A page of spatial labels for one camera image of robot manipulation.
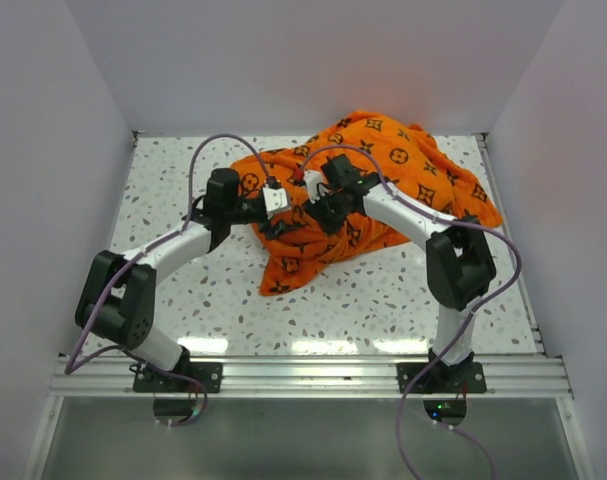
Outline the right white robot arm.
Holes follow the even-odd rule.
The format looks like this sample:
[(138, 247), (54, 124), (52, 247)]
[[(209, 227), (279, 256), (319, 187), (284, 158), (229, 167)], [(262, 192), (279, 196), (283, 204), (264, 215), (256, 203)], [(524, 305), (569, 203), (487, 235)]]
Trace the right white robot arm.
[(359, 214), (418, 246), (425, 255), (429, 292), (439, 307), (428, 369), (434, 389), (451, 392), (464, 380), (462, 366), (473, 358), (472, 307), (488, 292), (496, 267), (475, 217), (459, 220), (404, 194), (380, 173), (364, 174), (345, 155), (328, 159), (319, 171), (297, 173), (308, 199), (305, 212), (333, 235)]

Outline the orange patterned pillowcase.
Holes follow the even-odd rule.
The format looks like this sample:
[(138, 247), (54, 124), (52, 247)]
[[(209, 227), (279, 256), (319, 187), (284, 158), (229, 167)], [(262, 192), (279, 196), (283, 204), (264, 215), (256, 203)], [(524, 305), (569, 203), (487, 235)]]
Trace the orange patterned pillowcase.
[(255, 200), (275, 179), (291, 207), (276, 214), (275, 239), (258, 237), (269, 259), (259, 290), (281, 295), (327, 266), (416, 243), (427, 255), (428, 285), (459, 309), (495, 275), (485, 232), (502, 218), (468, 170), (417, 125), (356, 111), (307, 142), (238, 160), (239, 190)]

